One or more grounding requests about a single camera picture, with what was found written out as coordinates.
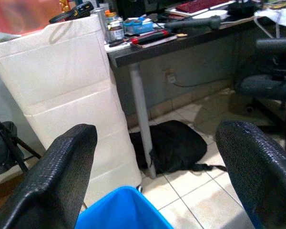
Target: chair base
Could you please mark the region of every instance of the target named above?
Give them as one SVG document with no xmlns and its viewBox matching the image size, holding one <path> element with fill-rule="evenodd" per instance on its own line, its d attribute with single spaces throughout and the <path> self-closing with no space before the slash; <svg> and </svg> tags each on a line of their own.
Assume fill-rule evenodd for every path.
<svg viewBox="0 0 286 229">
<path fill-rule="evenodd" d="M 263 125 L 259 128 L 266 134 L 284 134 L 286 140 L 286 120 L 282 120 L 275 113 L 273 113 L 268 107 L 263 105 L 260 101 L 253 98 L 251 104 L 246 106 L 246 110 L 251 112 L 253 110 L 259 110 L 263 113 L 269 120 L 271 120 L 275 125 Z"/>
</svg>

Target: electrical outlet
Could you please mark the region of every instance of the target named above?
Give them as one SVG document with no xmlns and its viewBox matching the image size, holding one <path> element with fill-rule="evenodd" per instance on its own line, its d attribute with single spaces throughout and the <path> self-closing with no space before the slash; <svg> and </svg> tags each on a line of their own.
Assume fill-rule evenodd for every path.
<svg viewBox="0 0 286 229">
<path fill-rule="evenodd" d="M 166 75 L 166 80 L 168 83 L 175 83 L 176 82 L 175 74 L 172 73 L 172 74 Z"/>
<path fill-rule="evenodd" d="M 175 76 L 174 70 L 172 68 L 164 70 L 163 73 L 164 73 L 164 76 L 165 76 L 166 81 L 168 83 L 175 83 L 176 82 L 176 76 Z"/>
</svg>

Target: dark desk top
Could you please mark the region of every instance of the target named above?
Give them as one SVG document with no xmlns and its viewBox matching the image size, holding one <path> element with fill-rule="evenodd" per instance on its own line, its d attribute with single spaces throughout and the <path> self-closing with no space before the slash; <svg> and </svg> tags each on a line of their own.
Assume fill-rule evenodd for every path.
<svg viewBox="0 0 286 229">
<path fill-rule="evenodd" d="M 213 41 L 232 33 L 241 32 L 254 28 L 256 25 L 252 19 L 243 20 L 241 22 L 223 24 L 219 30 L 212 31 L 210 29 L 191 29 L 184 33 L 187 37 L 178 38 L 177 40 L 156 45 L 147 49 L 131 46 L 123 50 L 117 50 L 108 53 L 111 63 L 119 68 L 131 63 L 144 61 L 153 57 L 168 54 L 178 50 L 186 49 L 205 42 Z"/>
</svg>

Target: backpack strap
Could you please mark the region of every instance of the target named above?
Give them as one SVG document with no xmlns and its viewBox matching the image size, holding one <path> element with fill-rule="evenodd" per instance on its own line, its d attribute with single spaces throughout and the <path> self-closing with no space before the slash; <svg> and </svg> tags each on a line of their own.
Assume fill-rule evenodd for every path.
<svg viewBox="0 0 286 229">
<path fill-rule="evenodd" d="M 211 171 L 214 167 L 226 172 L 227 168 L 224 166 L 219 166 L 219 165 L 207 165 L 207 164 L 193 164 L 192 166 L 192 170 L 193 171 L 202 171 L 202 170 L 206 170 L 206 171 Z"/>
</svg>

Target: blue bin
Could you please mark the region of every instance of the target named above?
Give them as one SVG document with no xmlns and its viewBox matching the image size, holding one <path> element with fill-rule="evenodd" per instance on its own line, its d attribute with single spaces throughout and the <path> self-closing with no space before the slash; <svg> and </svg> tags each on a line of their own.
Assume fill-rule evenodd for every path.
<svg viewBox="0 0 286 229">
<path fill-rule="evenodd" d="M 81 213 L 75 229 L 173 229 L 173 227 L 135 188 L 120 187 Z"/>
</svg>

